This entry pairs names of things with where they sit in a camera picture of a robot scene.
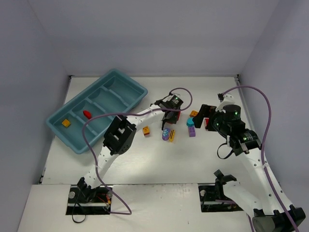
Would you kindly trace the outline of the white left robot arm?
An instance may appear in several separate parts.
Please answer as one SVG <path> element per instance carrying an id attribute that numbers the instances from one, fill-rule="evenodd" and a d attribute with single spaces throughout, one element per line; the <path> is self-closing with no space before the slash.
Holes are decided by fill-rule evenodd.
<path id="1" fill-rule="evenodd" d="M 95 156 L 95 164 L 80 178 L 77 184 L 79 189 L 91 191 L 102 185 L 102 177 L 112 163 L 130 149 L 136 132 L 152 123 L 176 122 L 182 104 L 179 96 L 172 95 L 169 100 L 157 100 L 137 114 L 116 115 L 103 136 L 103 146 L 100 154 Z"/>

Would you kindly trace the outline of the red boat-shaped lego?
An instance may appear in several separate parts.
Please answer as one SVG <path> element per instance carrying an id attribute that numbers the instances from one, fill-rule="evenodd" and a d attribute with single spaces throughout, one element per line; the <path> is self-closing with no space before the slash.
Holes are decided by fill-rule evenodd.
<path id="1" fill-rule="evenodd" d="M 92 118 L 92 114 L 87 111 L 87 110 L 83 110 L 83 115 L 87 118 L 87 119 L 91 119 Z"/>

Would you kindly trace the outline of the red white lego brick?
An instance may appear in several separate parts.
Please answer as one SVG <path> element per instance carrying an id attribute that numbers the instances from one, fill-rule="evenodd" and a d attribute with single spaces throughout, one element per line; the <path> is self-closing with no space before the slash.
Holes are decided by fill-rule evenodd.
<path id="1" fill-rule="evenodd" d="M 206 130 L 208 130 L 208 122 L 209 122 L 209 118 L 205 118 L 204 124 L 205 124 Z"/>

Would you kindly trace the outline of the teal rounded lego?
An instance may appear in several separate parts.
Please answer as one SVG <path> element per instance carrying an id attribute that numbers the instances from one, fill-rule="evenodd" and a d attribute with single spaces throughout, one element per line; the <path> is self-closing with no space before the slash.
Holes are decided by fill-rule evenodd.
<path id="1" fill-rule="evenodd" d="M 194 126 L 195 126 L 195 123 L 194 123 L 192 117 L 190 117 L 190 118 L 187 119 L 186 125 L 187 125 L 188 127 L 194 127 Z"/>

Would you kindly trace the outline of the purple rectangular lego brick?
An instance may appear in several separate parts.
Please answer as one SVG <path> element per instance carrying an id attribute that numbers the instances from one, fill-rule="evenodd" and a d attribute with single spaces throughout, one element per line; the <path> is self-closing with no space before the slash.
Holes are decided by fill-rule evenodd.
<path id="1" fill-rule="evenodd" d="M 194 126 L 188 127 L 188 134 L 189 137 L 195 137 L 196 136 L 196 130 Z"/>

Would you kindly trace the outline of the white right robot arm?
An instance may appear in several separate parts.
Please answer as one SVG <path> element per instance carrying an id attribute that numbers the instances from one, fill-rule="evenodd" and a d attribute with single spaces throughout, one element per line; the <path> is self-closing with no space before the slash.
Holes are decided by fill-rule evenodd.
<path id="1" fill-rule="evenodd" d="M 247 213 L 252 231 L 296 232 L 306 218 L 305 212 L 295 207 L 282 191 L 262 151 L 259 137 L 246 128 L 240 113 L 241 107 L 235 104 L 224 106 L 221 112 L 215 106 L 204 104 L 193 118 L 196 128 L 208 118 L 207 126 L 225 138 L 225 145 L 231 148 L 229 155 L 238 157 L 258 189 L 252 195 L 233 175 L 217 170 L 214 175 L 219 197 L 229 198 Z"/>

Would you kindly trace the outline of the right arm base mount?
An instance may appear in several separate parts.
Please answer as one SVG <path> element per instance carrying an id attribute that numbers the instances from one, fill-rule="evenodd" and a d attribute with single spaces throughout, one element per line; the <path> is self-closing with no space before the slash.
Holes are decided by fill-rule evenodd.
<path id="1" fill-rule="evenodd" d="M 200 209 L 202 213 L 215 212 L 237 212 L 243 209 L 233 200 L 226 197 L 223 185 L 227 181 L 236 181 L 236 178 L 229 174 L 224 175 L 220 170 L 214 172 L 216 177 L 214 184 L 198 184 Z"/>

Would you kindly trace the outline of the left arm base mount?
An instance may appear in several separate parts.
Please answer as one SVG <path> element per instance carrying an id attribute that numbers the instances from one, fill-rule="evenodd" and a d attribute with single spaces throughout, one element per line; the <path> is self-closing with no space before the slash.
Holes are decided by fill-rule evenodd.
<path id="1" fill-rule="evenodd" d="M 109 215 L 112 193 L 105 187 L 98 187 L 86 195 L 77 186 L 70 186 L 66 215 Z"/>

